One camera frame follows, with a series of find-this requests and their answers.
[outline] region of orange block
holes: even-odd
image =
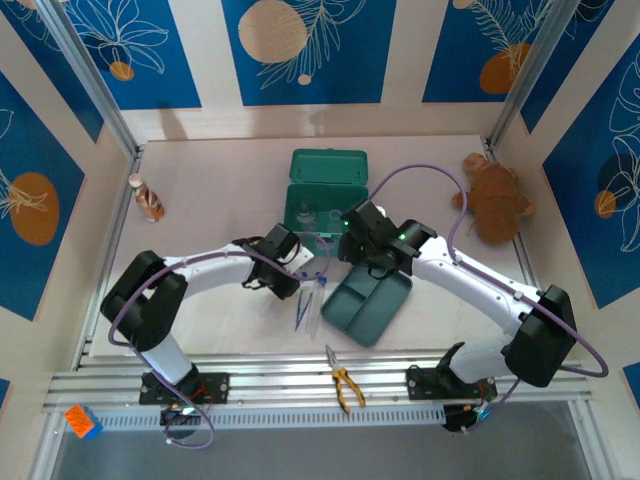
[[[78,438],[84,438],[96,426],[87,415],[87,412],[84,411],[84,408],[77,404],[67,410],[64,418],[67,419]]]

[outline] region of stuffed animal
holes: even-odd
[[[513,240],[520,230],[519,216],[535,211],[531,200],[518,191],[515,172],[479,153],[465,158],[463,168],[471,179],[467,199],[478,236],[490,245]],[[454,195],[453,204],[462,208],[461,193]]]

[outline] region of small bottle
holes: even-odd
[[[129,177],[129,185],[133,187],[136,203],[148,221],[156,223],[164,217],[164,207],[160,203],[158,196],[147,187],[147,184],[139,174],[134,173]]]

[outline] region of gray floor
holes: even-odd
[[[564,403],[507,404],[468,437],[442,427],[219,430],[213,447],[159,432],[65,434],[53,477],[158,479],[587,479]]]

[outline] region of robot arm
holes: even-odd
[[[265,238],[241,239],[209,252],[221,255],[190,265],[191,257],[160,258],[151,251],[140,253],[129,265],[102,302],[100,311],[114,321],[133,293],[166,265],[184,266],[168,273],[152,285],[149,297],[141,296],[127,311],[118,331],[138,350],[151,366],[185,394],[197,388],[198,376],[171,335],[178,308],[186,298],[222,285],[240,283],[245,288],[268,287],[280,299],[298,289],[300,282],[279,272],[265,262],[249,256],[232,256],[232,252],[260,254],[290,273],[297,271],[313,255],[299,238],[282,225],[276,225]]]
[[[396,227],[370,200],[345,213],[343,220],[349,231],[340,240],[340,260],[366,265],[371,275],[382,270],[386,272],[382,278],[400,270],[439,285],[502,328],[498,338],[456,344],[447,352],[436,368],[438,382],[448,392],[444,398],[459,398],[464,385],[510,373],[534,386],[549,384],[575,339],[520,299],[527,296],[575,329],[566,292],[556,286],[539,292],[458,251],[451,258],[447,241],[434,230],[415,220]],[[479,274],[461,263],[475,267]],[[509,285],[516,293],[508,295],[489,279]]]

